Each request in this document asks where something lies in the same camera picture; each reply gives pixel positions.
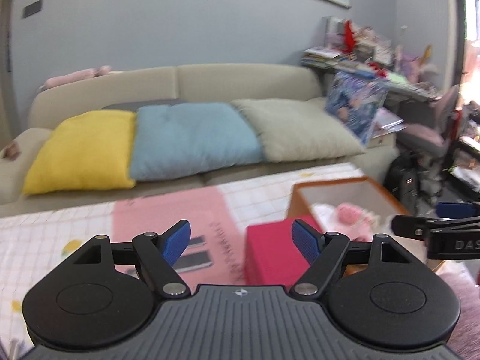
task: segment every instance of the light blue pillow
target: light blue pillow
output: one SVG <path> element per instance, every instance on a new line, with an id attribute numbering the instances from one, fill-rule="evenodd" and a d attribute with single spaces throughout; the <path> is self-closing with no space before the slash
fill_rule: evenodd
<path id="1" fill-rule="evenodd" d="M 230 104 L 141 107 L 130 177 L 171 180 L 263 160 L 256 133 Z"/>

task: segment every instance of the beige sofa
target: beige sofa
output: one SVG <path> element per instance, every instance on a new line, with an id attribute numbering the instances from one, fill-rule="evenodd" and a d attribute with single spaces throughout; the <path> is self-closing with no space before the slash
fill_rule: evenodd
<path id="1" fill-rule="evenodd" d="M 23 180 L 39 149 L 61 121 L 107 105 L 158 99 L 225 102 L 234 99 L 320 97 L 316 75 L 303 67 L 276 64 L 204 64 L 157 67 L 111 74 L 40 93 L 30 111 L 29 129 L 16 138 L 22 154 L 0 159 L 0 217 L 217 185 L 324 164 L 350 161 L 382 181 L 398 152 L 395 138 L 377 139 L 366 154 L 334 160 L 235 166 L 172 181 L 138 183 L 132 190 L 56 192 L 23 196 Z"/>

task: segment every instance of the pink blanket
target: pink blanket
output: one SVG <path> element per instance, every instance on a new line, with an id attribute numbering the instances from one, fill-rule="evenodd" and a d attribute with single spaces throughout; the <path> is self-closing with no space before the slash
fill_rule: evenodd
<path id="1" fill-rule="evenodd" d="M 244 284 L 244 239 L 216 187 L 117 202 L 112 242 L 128 242 L 147 231 L 164 233 L 180 219 L 190 222 L 192 238 L 203 236 L 206 241 L 184 255 L 208 251 L 213 262 L 208 268 L 181 274 L 190 289 L 195 291 L 199 283 Z"/>

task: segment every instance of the wall switch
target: wall switch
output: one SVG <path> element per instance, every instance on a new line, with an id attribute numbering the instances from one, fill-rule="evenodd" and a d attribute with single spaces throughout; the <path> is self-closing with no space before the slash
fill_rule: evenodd
<path id="1" fill-rule="evenodd" d="M 27 5 L 23 8 L 23 18 L 32 16 L 33 14 L 40 12 L 43 8 L 43 0 L 35 1 L 33 4 Z"/>

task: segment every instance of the office chair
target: office chair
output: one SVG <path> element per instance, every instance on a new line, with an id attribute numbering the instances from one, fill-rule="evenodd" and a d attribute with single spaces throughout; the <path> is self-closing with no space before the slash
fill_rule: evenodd
<path id="1" fill-rule="evenodd" d="M 421 191 L 432 205 L 443 187 L 443 159 L 450 147 L 452 115 L 457 106 L 460 86 L 455 85 L 440 100 L 432 103 L 407 102 L 398 115 L 406 128 L 397 133 L 401 147 L 422 159 Z"/>

